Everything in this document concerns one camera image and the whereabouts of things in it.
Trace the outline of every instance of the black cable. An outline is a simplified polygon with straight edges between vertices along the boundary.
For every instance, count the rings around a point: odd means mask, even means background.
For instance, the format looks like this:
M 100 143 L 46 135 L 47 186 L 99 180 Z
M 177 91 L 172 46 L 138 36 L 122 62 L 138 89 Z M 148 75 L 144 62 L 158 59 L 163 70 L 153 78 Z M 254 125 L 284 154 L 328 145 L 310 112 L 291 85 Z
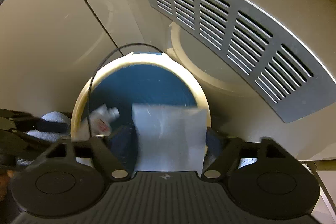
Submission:
M 97 72 L 101 69 L 101 67 L 103 67 L 103 65 L 105 64 L 105 62 L 113 55 L 115 54 L 117 51 L 121 51 L 123 48 L 126 47 L 130 47 L 130 46 L 147 46 L 147 47 L 151 47 L 155 50 L 157 50 L 160 53 L 163 53 L 162 50 L 158 49 L 157 47 L 150 45 L 150 44 L 146 44 L 146 43 L 130 43 L 130 44 L 126 44 L 123 45 L 121 47 L 116 48 L 115 50 L 111 51 L 104 59 L 103 61 L 99 64 L 99 66 L 97 67 L 97 69 L 95 70 L 92 79 L 90 81 L 90 87 L 89 87 L 89 92 L 87 95 L 87 101 L 86 101 L 86 107 L 87 107 L 87 125 L 89 128 L 89 134 L 90 137 L 92 136 L 92 131 L 91 131 L 91 120 L 90 120 L 90 95 L 91 95 L 91 90 L 92 90 L 92 83 L 93 83 L 93 79 L 95 78 Z

